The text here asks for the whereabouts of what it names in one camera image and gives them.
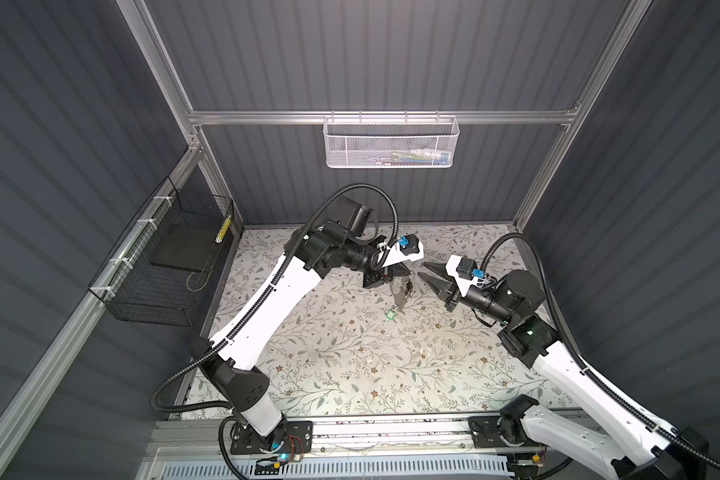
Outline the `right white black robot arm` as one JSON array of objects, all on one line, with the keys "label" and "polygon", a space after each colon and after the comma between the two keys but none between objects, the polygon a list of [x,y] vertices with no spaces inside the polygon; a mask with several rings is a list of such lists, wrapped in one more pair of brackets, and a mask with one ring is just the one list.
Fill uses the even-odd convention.
[{"label": "right white black robot arm", "polygon": [[527,368],[552,382],[600,427],[591,431],[539,401],[521,395],[504,406],[498,427],[510,446],[545,444],[606,479],[703,479],[708,469],[699,454],[709,449],[697,431],[685,428],[672,443],[661,430],[672,424],[641,407],[585,361],[576,361],[561,333],[542,320],[545,299],[538,279],[526,270],[501,278],[479,269],[475,260],[453,255],[427,262],[420,278],[447,310],[464,305],[483,324],[498,325],[502,346]]}]

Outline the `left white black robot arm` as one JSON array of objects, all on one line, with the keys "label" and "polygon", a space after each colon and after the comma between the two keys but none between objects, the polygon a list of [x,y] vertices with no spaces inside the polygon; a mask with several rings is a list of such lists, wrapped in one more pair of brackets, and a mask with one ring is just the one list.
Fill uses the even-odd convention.
[{"label": "left white black robot arm", "polygon": [[408,273],[408,263],[424,256],[414,234],[364,238],[371,214],[371,208],[345,195],[326,201],[293,233],[271,274],[233,320],[192,346],[199,370],[223,396],[222,407],[269,450],[281,444],[287,422],[257,362],[283,321],[334,269],[361,272],[370,289]]}]

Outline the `pens in white basket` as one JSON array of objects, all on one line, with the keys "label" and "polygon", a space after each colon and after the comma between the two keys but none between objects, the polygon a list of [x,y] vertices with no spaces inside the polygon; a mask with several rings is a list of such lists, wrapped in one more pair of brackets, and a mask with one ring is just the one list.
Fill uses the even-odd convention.
[{"label": "pens in white basket", "polygon": [[449,167],[452,164],[452,154],[439,149],[413,149],[407,151],[388,151],[371,156],[371,164],[382,166],[413,166],[429,165],[436,167]]}]

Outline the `yellow marker in basket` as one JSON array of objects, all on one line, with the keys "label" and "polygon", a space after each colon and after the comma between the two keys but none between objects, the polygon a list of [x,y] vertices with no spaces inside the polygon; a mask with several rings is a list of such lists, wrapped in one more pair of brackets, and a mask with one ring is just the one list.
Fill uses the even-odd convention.
[{"label": "yellow marker in basket", "polygon": [[231,223],[232,223],[232,216],[228,215],[222,222],[222,224],[216,234],[216,237],[215,237],[216,244],[221,244],[224,241],[224,238],[229,230]]}]

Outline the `black pad in basket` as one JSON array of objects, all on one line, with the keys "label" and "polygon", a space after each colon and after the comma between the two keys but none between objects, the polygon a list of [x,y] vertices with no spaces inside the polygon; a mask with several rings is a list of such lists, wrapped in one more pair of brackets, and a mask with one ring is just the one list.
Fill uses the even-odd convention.
[{"label": "black pad in basket", "polygon": [[157,267],[200,273],[209,270],[220,244],[217,232],[187,225],[172,225],[157,242],[150,264]]}]

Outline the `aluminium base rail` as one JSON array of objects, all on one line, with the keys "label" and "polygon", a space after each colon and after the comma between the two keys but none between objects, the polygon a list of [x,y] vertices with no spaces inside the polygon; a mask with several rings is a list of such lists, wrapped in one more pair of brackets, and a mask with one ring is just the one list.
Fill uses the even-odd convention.
[{"label": "aluminium base rail", "polygon": [[305,458],[339,456],[500,455],[544,459],[567,456],[589,462],[623,457],[621,448],[580,409],[532,415],[525,441],[505,439],[496,412],[293,417],[276,447],[266,447],[249,427],[222,425],[218,419],[159,423],[145,462],[170,459],[234,460],[301,454]]}]

